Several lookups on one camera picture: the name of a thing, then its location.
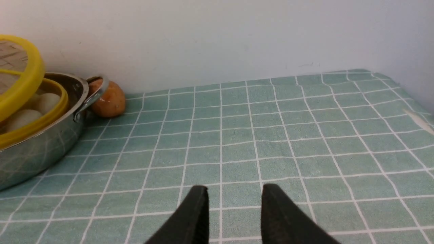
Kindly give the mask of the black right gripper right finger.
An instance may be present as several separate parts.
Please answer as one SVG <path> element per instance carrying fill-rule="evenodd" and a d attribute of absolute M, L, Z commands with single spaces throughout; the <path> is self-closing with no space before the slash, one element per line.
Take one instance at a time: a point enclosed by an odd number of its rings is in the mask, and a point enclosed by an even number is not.
<path fill-rule="evenodd" d="M 305 214 L 277 184 L 264 184 L 261 197 L 264 244 L 338 244 Z"/>

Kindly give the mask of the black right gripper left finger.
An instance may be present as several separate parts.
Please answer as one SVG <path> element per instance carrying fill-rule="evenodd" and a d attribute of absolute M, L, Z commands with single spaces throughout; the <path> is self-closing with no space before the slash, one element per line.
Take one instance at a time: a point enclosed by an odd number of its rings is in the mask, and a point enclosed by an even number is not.
<path fill-rule="evenodd" d="M 194 185 L 167 221 L 146 244 L 208 244 L 209 198 L 205 186 Z"/>

